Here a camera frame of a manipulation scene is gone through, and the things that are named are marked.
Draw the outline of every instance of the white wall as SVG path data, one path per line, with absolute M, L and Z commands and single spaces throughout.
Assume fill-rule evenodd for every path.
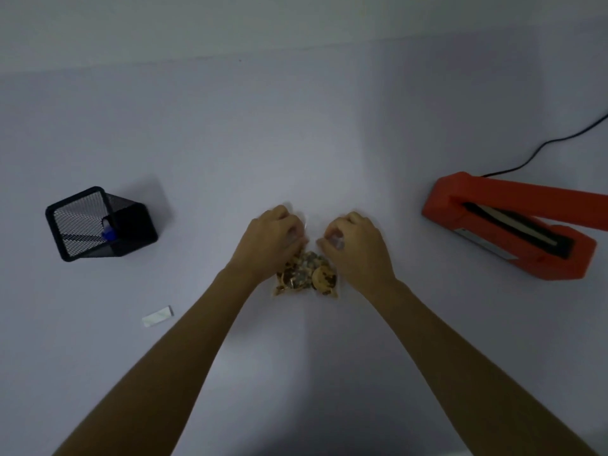
M 0 447 L 47 455 L 285 200 L 311 234 L 359 208 L 398 275 L 581 435 L 608 429 L 608 237 L 585 280 L 543 282 L 420 215 L 435 179 L 510 167 L 606 111 L 608 21 L 98 67 L 0 80 Z M 513 179 L 608 194 L 608 126 Z M 142 200 L 159 242 L 60 260 L 49 204 Z M 352 289 L 247 302 L 176 456 L 434 455 L 463 446 Z
M 608 0 L 0 0 L 0 74 L 608 14 Z

